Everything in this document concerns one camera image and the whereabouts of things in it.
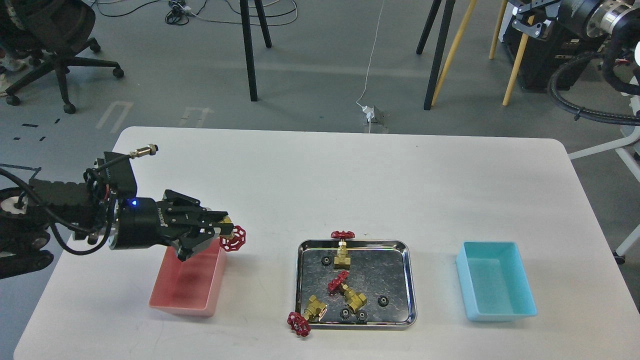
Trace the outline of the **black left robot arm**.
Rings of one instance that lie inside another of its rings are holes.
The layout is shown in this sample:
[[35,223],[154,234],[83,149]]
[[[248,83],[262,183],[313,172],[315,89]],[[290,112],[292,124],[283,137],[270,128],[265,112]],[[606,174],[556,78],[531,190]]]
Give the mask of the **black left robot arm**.
[[83,173],[83,182],[28,182],[6,170],[14,183],[1,191],[1,278],[45,269],[54,255],[51,237],[68,253],[90,255],[111,249],[173,248],[184,262],[215,240],[227,251],[246,242],[246,232],[225,211],[201,206],[196,198],[167,189],[160,201],[137,196],[131,160],[153,156],[157,145],[130,153],[105,152]]

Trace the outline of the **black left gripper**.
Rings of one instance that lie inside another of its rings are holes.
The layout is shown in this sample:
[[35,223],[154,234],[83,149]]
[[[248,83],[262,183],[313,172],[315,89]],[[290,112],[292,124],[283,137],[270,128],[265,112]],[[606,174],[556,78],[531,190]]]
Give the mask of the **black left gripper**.
[[162,245],[173,248],[184,262],[210,246],[212,239],[233,239],[234,225],[224,210],[211,210],[190,196],[167,189],[162,200],[137,197],[118,209],[116,234],[109,248],[148,249]]

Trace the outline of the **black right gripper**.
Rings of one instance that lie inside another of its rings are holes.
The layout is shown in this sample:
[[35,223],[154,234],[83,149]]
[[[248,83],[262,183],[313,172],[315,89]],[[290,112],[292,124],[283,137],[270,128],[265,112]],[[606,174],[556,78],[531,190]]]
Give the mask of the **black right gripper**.
[[512,0],[514,18],[510,26],[533,39],[547,38],[547,28],[556,21],[580,38],[605,34],[595,14],[602,0]]

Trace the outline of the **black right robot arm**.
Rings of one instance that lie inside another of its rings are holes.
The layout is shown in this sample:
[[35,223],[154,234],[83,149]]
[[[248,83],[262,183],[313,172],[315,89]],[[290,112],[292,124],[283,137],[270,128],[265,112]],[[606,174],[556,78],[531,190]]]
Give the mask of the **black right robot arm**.
[[602,51],[585,51],[562,64],[550,76],[547,91],[553,103],[573,115],[574,120],[587,120],[623,126],[638,126],[639,116],[604,112],[577,105],[566,100],[558,91],[561,75],[573,66],[601,59],[601,73],[617,92],[638,96],[639,86],[620,79],[615,66],[634,56],[639,62],[639,7],[624,0],[512,0],[515,30],[534,39],[546,38],[547,26],[558,23],[582,39],[608,36],[608,44]]

